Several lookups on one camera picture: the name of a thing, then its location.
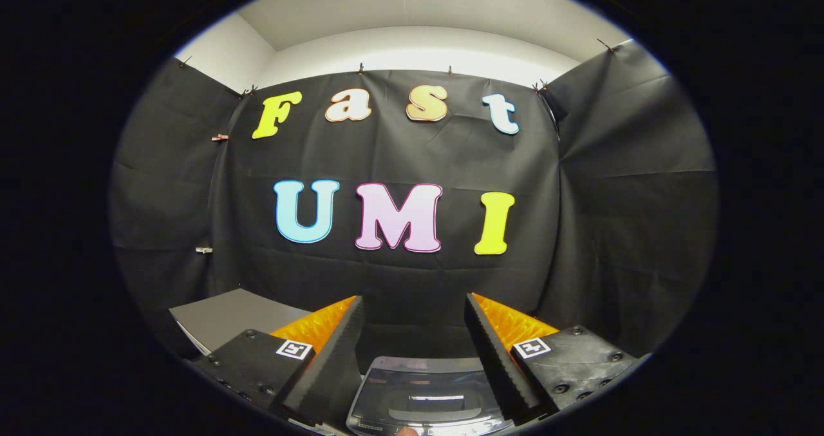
white wall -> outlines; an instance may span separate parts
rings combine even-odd
[[[174,57],[186,61],[238,93],[250,89],[260,70],[268,66],[274,50],[237,13],[231,13],[180,48]]]
[[[402,26],[339,33],[276,52],[237,13],[175,55],[238,93],[315,75],[365,70],[438,70],[531,87],[579,64],[542,46],[462,28]]]
[[[339,33],[276,52],[259,87],[314,75],[414,69],[477,75],[531,87],[579,64],[542,46],[493,33],[446,27],[385,27]]]

letter i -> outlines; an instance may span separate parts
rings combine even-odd
[[[474,246],[474,253],[503,254],[507,250],[507,244],[503,242],[507,213],[512,204],[515,204],[515,198],[509,193],[492,192],[481,195],[480,201],[486,206],[486,217],[483,219],[483,233],[480,242]]]

black foam pad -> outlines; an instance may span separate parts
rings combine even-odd
[[[345,430],[348,410],[361,383],[354,348],[363,326],[363,310],[363,298],[356,296],[320,354],[283,401],[290,418]]]
[[[512,362],[471,293],[466,295],[464,319],[503,418],[521,424],[554,410],[547,409],[544,400],[533,391],[527,378]]]

foam letter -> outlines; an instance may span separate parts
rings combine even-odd
[[[369,117],[369,92],[364,89],[349,89],[332,97],[332,104],[326,110],[326,119],[329,122],[340,122],[346,119],[362,121]]]
[[[277,231],[295,243],[317,243],[326,238],[332,229],[332,195],[340,187],[335,180],[312,183],[312,189],[317,193],[317,216],[315,225],[303,227],[297,222],[297,194],[303,191],[303,184],[297,180],[283,180],[274,184],[277,195],[274,211]]]
[[[486,217],[483,219],[483,233],[480,242],[474,246],[475,254],[503,254],[507,244],[503,242],[503,232],[507,227],[507,213],[509,207],[515,204],[515,198],[509,193],[484,193],[480,201],[486,206]]]
[[[447,104],[442,101],[446,98],[444,87],[416,86],[409,92],[412,104],[406,105],[406,116],[414,121],[439,121],[447,116]]]
[[[482,98],[484,104],[489,105],[489,115],[495,128],[509,135],[518,133],[518,125],[509,120],[509,113],[515,112],[515,105],[507,102],[503,95],[489,95]]]
[[[398,210],[385,185],[358,186],[357,193],[363,199],[363,222],[361,236],[355,240],[355,245],[360,249],[379,249],[383,245],[377,237],[377,226],[380,225],[386,243],[394,249],[409,227],[409,239],[404,242],[404,248],[416,253],[438,251],[441,242],[435,238],[435,206],[443,192],[437,185],[416,185]]]
[[[303,99],[303,95],[299,91],[265,99],[263,101],[263,115],[260,116],[257,130],[252,133],[252,139],[271,137],[276,134],[277,127],[274,123],[276,121],[286,122],[286,116],[289,116],[289,108],[292,104],[298,104],[301,99]]]

black cloth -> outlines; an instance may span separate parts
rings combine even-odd
[[[447,90],[448,113],[438,122],[406,115],[409,91],[430,84]],[[370,93],[371,115],[329,122],[324,113],[341,90]],[[300,91],[273,137],[253,140],[271,96]],[[482,97],[500,93],[515,105],[520,128],[500,133]],[[379,355],[471,357],[463,322],[466,292],[532,312],[547,278],[558,222],[557,136],[534,90],[468,75],[418,70],[331,74],[257,90],[239,114],[218,169],[214,268],[224,289],[241,287],[301,309],[317,310],[363,295],[367,321],[358,345],[361,368]],[[326,239],[294,243],[274,221],[280,180],[299,180],[297,219],[315,221],[315,180],[336,180],[333,225]],[[362,222],[359,184],[385,184],[400,207],[415,184],[444,189],[436,205],[435,253],[383,245],[356,248]],[[486,192],[510,193],[501,255],[477,255]]]
[[[220,292],[212,283],[209,193],[238,95],[170,60],[135,105],[115,151],[109,230],[124,280],[163,345],[197,354],[168,312]]]
[[[691,101],[641,45],[541,90],[559,126],[560,222],[539,318],[651,352],[689,309],[718,225],[712,149]]]

